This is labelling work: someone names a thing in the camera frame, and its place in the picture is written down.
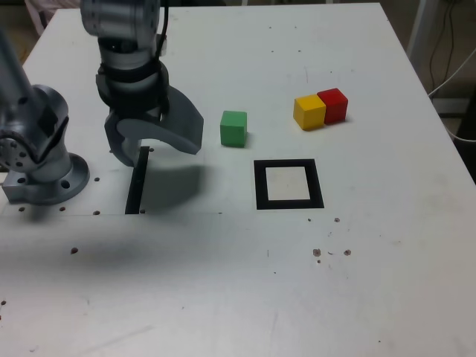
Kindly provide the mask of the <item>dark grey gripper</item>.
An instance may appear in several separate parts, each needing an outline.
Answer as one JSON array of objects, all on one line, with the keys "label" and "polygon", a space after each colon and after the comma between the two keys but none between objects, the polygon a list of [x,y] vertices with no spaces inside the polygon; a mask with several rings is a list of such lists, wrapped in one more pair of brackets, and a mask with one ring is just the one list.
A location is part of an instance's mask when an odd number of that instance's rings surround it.
[{"label": "dark grey gripper", "polygon": [[167,87],[167,99],[167,113],[157,101],[107,101],[113,115],[105,121],[106,137],[112,154],[125,166],[137,165],[143,139],[162,141],[191,155],[202,148],[204,118],[198,109],[172,86]]}]

